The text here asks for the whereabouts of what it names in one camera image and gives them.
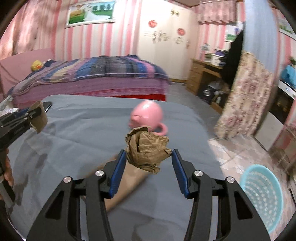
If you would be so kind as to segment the person's left hand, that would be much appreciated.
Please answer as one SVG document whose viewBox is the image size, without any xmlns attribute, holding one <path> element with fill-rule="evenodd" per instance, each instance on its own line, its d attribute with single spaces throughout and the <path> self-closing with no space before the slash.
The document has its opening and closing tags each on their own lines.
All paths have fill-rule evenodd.
<svg viewBox="0 0 296 241">
<path fill-rule="evenodd" d="M 1 181 L 6 180 L 11 188 L 13 188 L 14 185 L 14 178 L 13 178 L 13 172 L 11 168 L 11 161 L 8 157 L 9 149 L 5 149 L 6 159 L 4 163 L 4 173 L 1 175 Z"/>
</svg>

